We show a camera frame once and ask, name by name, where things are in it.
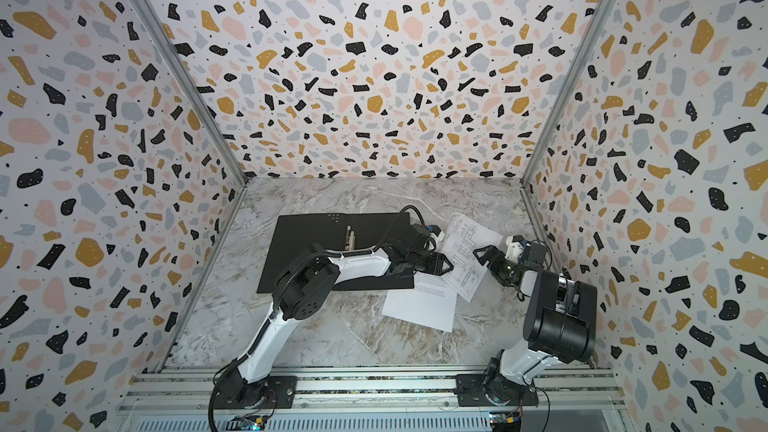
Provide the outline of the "white technical drawing sheet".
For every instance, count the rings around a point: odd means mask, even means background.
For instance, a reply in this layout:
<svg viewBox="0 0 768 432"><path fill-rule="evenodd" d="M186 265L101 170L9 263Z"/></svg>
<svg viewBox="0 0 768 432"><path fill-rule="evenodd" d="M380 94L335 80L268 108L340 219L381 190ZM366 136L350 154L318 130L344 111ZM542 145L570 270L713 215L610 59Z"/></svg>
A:
<svg viewBox="0 0 768 432"><path fill-rule="evenodd" d="M503 236L456 212L451 215L444 234L438 250L453 269L442 278L459 296L470 302L487 270L475 257L474 251L489 245L499 246Z"/></svg>

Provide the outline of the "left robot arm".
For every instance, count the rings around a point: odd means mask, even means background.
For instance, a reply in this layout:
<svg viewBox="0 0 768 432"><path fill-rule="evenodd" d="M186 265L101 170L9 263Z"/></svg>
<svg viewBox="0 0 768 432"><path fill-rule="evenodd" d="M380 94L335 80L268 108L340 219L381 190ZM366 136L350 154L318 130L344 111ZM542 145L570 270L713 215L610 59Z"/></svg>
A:
<svg viewBox="0 0 768 432"><path fill-rule="evenodd" d="M442 234L436 225L415 223L406 232L362 249L336 251L318 243L287 265L272 293L264 321L248 347L215 380L212 398L219 406L250 406L268 392L277 356L298 324L317 313L333 288L357 279L378 279L417 272L441 276L453 269L437 250Z"/></svg>

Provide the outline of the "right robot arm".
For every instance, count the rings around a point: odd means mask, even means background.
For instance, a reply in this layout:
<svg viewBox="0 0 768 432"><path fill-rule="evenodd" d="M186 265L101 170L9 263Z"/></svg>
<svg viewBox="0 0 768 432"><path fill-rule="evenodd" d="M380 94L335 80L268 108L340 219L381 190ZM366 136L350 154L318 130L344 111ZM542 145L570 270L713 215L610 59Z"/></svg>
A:
<svg viewBox="0 0 768 432"><path fill-rule="evenodd" d="M520 236L506 249L477 248L475 259L527 305L522 339L493 357L479 389L491 403L520 404L534 390L534 378L549 367L586 363L596 345L597 289L550 270L553 258L543 242Z"/></svg>

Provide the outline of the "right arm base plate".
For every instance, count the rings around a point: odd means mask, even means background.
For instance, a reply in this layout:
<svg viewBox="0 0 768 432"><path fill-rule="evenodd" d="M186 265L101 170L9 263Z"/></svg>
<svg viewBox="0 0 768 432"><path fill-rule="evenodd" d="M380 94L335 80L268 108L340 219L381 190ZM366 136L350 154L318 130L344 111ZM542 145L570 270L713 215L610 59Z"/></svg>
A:
<svg viewBox="0 0 768 432"><path fill-rule="evenodd" d="M460 374L455 377L456 396L460 407L537 406L539 398L532 387L495 376Z"/></svg>

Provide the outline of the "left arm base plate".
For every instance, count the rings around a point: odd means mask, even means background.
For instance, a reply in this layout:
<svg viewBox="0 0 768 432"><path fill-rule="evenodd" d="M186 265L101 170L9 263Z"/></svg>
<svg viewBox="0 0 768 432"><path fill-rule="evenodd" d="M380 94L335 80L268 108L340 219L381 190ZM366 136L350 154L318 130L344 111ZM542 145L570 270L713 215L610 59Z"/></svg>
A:
<svg viewBox="0 0 768 432"><path fill-rule="evenodd" d="M290 409L297 389L296 376L272 376L247 383L237 371L221 377L214 386L210 410Z"/></svg>

